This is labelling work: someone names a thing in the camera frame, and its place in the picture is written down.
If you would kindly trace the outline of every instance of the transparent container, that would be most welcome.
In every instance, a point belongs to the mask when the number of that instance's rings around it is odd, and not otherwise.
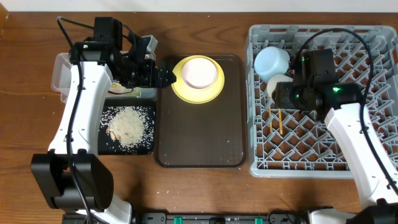
[[[52,83],[51,88],[54,91],[61,93],[61,101],[66,103],[68,101],[69,89],[70,89],[70,80],[72,72],[70,71],[72,64],[69,61],[68,53],[60,53],[55,58],[55,65],[52,74]],[[126,89],[125,87],[119,86],[117,81],[113,82],[112,87],[109,89],[110,91],[116,93],[126,93],[123,95],[114,95],[108,93],[107,97],[115,97],[115,96],[129,96],[143,99],[156,99],[156,88],[134,88],[134,91],[130,92],[131,89]]]

